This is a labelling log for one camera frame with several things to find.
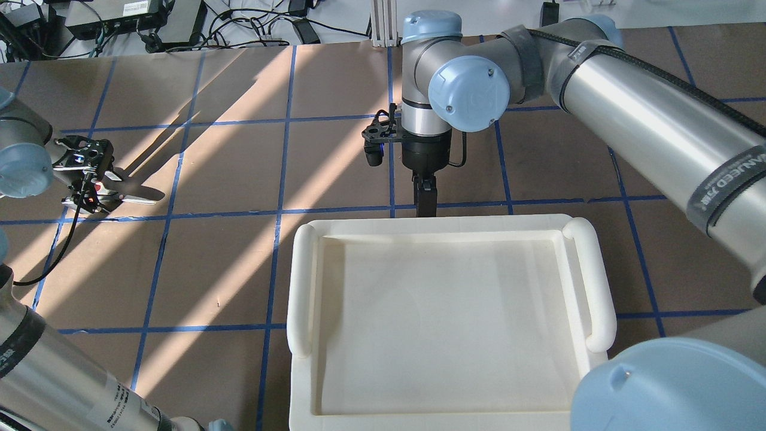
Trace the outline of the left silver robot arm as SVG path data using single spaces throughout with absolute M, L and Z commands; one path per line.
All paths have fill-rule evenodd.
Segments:
M 2 89 L 2 199 L 66 186 L 63 205 L 75 212 L 109 212 L 124 202 L 156 204 L 163 194 L 129 182 L 113 166 L 109 140 L 63 134 L 17 96 Z M 225 419 L 205 424 L 163 409 L 123 384 L 16 298 L 17 287 L 35 286 L 41 275 L 17 280 L 2 234 L 2 429 L 17 430 L 232 430 Z

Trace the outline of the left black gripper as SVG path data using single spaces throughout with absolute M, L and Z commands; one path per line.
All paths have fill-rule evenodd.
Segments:
M 115 180 L 113 144 L 109 140 L 64 136 L 54 142 L 65 150 L 53 163 L 56 172 L 82 172 L 93 174 L 97 180 Z

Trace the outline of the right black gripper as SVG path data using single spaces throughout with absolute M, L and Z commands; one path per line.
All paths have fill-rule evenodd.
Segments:
M 452 133 L 433 136 L 404 133 L 402 163 L 413 171 L 414 205 L 416 217 L 437 215 L 437 177 L 435 172 L 449 163 Z

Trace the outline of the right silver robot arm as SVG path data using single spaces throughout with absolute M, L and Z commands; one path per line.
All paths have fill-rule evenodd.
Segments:
M 433 173 L 453 130 L 493 126 L 508 104 L 548 95 L 589 135 L 740 260 L 759 306 L 645 341 L 588 373 L 574 430 L 764 429 L 764 126 L 624 52 L 606 16 L 509 28 L 461 41 L 452 11 L 414 11 L 402 28 L 403 161 L 419 216 L 435 214 Z

